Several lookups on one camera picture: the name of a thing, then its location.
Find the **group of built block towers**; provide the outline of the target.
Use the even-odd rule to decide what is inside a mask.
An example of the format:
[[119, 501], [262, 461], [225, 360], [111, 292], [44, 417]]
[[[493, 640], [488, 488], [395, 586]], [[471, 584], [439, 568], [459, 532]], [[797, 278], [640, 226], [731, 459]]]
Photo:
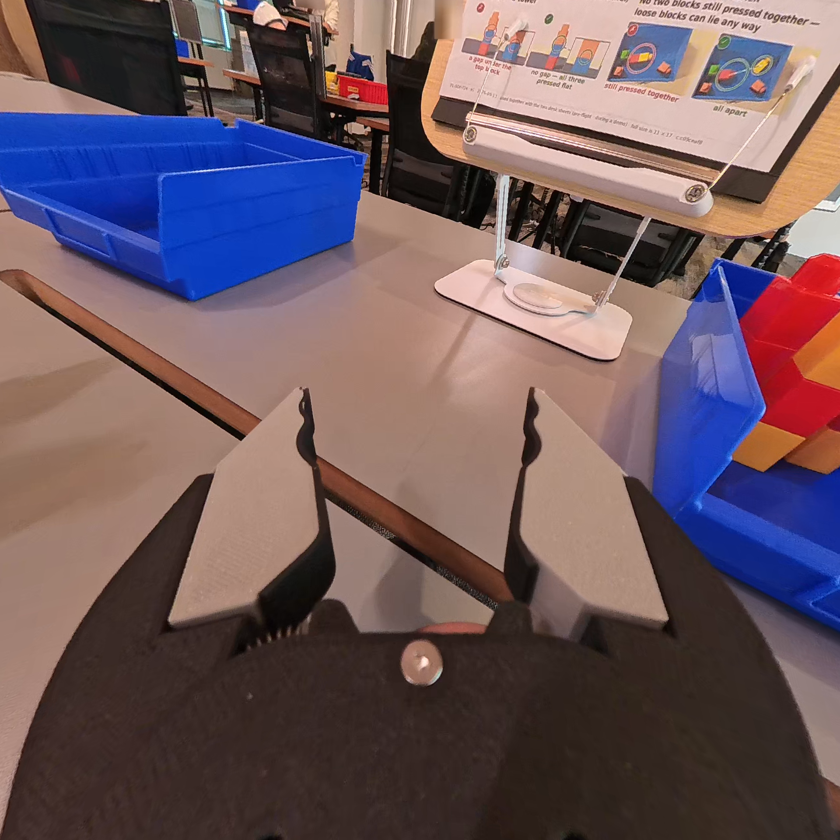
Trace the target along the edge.
[[839, 258], [816, 255], [775, 276], [740, 317], [765, 411], [733, 460], [764, 472], [782, 460], [839, 467]]

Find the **red plastic bin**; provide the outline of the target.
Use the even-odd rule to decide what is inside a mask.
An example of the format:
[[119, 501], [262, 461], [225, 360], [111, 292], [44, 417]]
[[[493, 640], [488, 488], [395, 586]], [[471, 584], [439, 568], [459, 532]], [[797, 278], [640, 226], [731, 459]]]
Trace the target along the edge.
[[389, 94], [384, 82], [355, 77], [350, 74], [338, 74], [339, 95], [342, 98], [387, 107]]

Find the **black backing board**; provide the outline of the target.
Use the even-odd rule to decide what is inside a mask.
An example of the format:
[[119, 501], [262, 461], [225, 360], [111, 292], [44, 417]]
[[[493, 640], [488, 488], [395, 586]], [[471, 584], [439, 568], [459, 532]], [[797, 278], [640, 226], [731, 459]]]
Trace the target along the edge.
[[[495, 108], [479, 107], [478, 116], [486, 117], [492, 126], [500, 125], [517, 128], [519, 131], [529, 129], [543, 140], [556, 139], [569, 143], [579, 141], [583, 148], [579, 154], [602, 158], [605, 154], [618, 155], [623, 153], [633, 158], [635, 162], [653, 161], [669, 165], [677, 174], [688, 175], [690, 168], [720, 170], [720, 162], [707, 161], [693, 154], [684, 154], [673, 150], [659, 149], [650, 143], [637, 142], [615, 136], [610, 133], [577, 128], [571, 125], [533, 119], [519, 114], [504, 113]], [[752, 203], [763, 203], [770, 195], [779, 173], [752, 171], [739, 165], [734, 165], [713, 188], [714, 193], [733, 196]]]

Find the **white stand with instruction sheet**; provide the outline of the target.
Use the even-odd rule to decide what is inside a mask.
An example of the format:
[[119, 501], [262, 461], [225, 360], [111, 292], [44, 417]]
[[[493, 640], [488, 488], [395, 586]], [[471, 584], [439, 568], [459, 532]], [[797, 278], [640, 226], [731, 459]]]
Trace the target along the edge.
[[532, 129], [492, 126], [471, 107], [442, 99], [440, 87], [460, 26], [465, 2], [435, 3], [434, 60], [422, 98], [422, 120], [434, 147], [497, 175], [495, 254], [457, 269], [435, 283], [442, 297], [596, 361], [614, 361], [623, 351], [632, 316], [609, 302], [629, 257], [599, 292], [578, 291], [543, 279], [511, 263], [507, 253], [510, 179], [640, 216], [631, 255], [651, 221], [721, 237], [750, 237], [809, 213], [838, 184], [838, 87], [823, 102], [813, 125], [774, 170], [780, 177], [763, 203], [714, 193], [735, 164], [720, 170], [637, 163], [626, 154], [601, 158], [579, 154], [579, 141], [543, 140]]

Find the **printed instruction sheet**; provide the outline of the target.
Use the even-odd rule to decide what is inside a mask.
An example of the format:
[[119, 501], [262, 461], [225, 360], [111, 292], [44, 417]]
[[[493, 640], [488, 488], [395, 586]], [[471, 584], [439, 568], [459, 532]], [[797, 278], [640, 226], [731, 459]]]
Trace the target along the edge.
[[771, 173], [838, 87], [838, 26], [838, 2], [465, 2], [440, 96]]

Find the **black mesh office chair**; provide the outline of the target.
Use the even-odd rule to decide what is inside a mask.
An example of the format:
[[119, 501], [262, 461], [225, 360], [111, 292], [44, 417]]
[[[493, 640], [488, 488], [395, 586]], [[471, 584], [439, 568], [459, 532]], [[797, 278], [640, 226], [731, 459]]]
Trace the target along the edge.
[[138, 114], [187, 115], [167, 2], [25, 4], [53, 85]]

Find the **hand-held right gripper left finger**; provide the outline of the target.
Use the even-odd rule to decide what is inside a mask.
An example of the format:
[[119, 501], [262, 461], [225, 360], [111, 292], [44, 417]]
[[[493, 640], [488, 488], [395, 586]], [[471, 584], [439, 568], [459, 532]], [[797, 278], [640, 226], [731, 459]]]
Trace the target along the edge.
[[298, 387], [218, 463], [169, 624], [299, 625], [335, 571], [310, 392]]

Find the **blue plastic storage bin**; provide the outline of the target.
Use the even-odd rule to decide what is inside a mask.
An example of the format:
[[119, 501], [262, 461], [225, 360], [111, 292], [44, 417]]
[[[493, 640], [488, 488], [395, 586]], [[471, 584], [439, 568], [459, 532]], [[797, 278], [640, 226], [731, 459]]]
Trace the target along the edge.
[[354, 238], [366, 155], [238, 120], [2, 112], [12, 213], [198, 301]]
[[739, 320], [768, 271], [716, 259], [661, 363], [654, 496], [720, 571], [839, 629], [839, 478], [733, 463], [765, 410]]

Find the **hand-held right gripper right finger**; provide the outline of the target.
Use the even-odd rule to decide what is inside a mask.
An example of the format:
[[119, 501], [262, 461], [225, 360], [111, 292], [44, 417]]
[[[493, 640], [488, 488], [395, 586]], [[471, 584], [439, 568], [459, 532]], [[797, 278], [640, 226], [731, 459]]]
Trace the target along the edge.
[[538, 634], [593, 618], [659, 631], [669, 615], [623, 469], [543, 390], [529, 390], [504, 576]]

